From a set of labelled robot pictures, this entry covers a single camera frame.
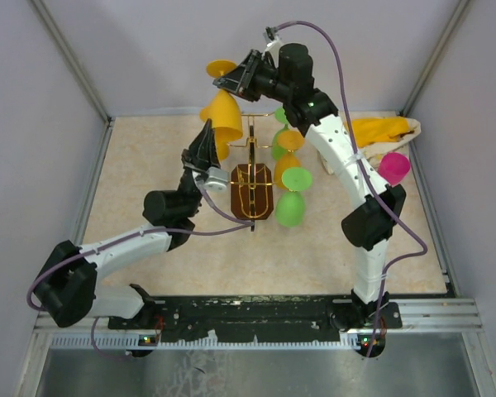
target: wooden base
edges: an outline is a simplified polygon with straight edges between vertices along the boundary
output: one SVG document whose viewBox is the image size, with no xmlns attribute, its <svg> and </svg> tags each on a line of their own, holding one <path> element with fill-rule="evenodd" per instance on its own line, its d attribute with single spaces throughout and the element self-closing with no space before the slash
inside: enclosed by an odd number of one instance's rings
<svg viewBox="0 0 496 397">
<path fill-rule="evenodd" d="M 249 186 L 235 184 L 250 183 L 248 164 L 239 164 L 231 172 L 231 212 L 237 219 L 267 219 L 274 211 L 272 186 Z M 272 183 L 272 171 L 264 165 L 255 165 L 255 182 Z"/>
</svg>

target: table top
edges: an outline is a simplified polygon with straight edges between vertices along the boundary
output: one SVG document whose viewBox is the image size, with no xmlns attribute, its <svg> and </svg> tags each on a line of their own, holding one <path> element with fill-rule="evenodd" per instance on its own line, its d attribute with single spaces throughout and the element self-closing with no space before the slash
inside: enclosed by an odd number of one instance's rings
<svg viewBox="0 0 496 397">
<path fill-rule="evenodd" d="M 393 112 L 355 112 L 351 117 L 393 116 Z M 282 127 L 273 117 L 258 117 L 255 136 L 269 145 Z M 182 174 L 182 149 L 201 131 L 196 115 L 120 117 L 116 120 L 84 238 L 96 242 L 144 224 L 143 198 L 150 190 L 176 189 Z M 355 280 L 354 247 L 341 231 L 350 213 L 347 193 L 328 175 L 316 149 L 308 143 L 297 152 L 313 183 L 304 192 L 307 212 L 299 227 L 280 226 L 272 214 L 249 229 L 219 237 L 191 237 L 183 246 L 129 265 L 108 276 L 106 285 L 141 285 L 149 294 L 347 294 Z M 231 148 L 222 168 L 247 162 L 248 150 Z M 257 162 L 273 170 L 269 149 L 257 151 Z M 444 293 L 445 283 L 413 174 L 403 181 L 407 198 L 401 219 L 430 247 L 418 258 L 389 271 L 392 293 Z M 282 190 L 274 186 L 274 200 Z M 230 194 L 213 194 L 219 208 L 230 212 Z M 195 230 L 216 231 L 234 225 L 205 203 L 194 217 Z M 400 227 L 393 230 L 387 259 L 419 246 Z"/>
</svg>

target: gray floor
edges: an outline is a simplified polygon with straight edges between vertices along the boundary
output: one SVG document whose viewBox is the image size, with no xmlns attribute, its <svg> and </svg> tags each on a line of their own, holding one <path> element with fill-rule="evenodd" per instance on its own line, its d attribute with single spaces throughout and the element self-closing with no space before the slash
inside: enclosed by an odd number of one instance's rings
<svg viewBox="0 0 496 397">
<path fill-rule="evenodd" d="M 387 342 L 371 360 L 349 351 L 158 351 L 119 362 L 91 350 L 51 350 L 37 396 L 478 395 L 460 335 Z"/>
</svg>

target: yellow cloth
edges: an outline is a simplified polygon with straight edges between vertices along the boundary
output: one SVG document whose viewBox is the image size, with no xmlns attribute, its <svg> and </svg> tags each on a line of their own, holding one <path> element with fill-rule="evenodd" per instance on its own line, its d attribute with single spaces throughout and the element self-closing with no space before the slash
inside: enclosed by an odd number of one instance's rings
<svg viewBox="0 0 496 397">
<path fill-rule="evenodd" d="M 365 147 L 376 142 L 397 142 L 412 129 L 404 117 L 359 118 L 353 120 L 358 147 Z"/>
</svg>

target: white wall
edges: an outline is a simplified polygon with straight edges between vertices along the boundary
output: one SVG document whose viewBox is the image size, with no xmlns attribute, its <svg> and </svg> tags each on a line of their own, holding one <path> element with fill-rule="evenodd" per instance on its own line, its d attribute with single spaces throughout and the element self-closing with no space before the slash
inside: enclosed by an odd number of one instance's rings
<svg viewBox="0 0 496 397">
<path fill-rule="evenodd" d="M 103 129 L 28 2 L 0 1 L 0 396 L 31 337 L 27 288 L 69 236 Z"/>
<path fill-rule="evenodd" d="M 341 52 L 350 106 L 403 107 L 456 0 L 45 0 L 112 115 L 201 107 L 216 92 L 216 58 L 241 62 L 262 33 L 291 19 L 327 29 Z M 337 106 L 334 59 L 306 27 L 283 38 L 308 45 L 317 85 Z"/>
<path fill-rule="evenodd" d="M 496 353 L 496 0 L 475 2 L 412 116 L 461 292 Z"/>
</svg>

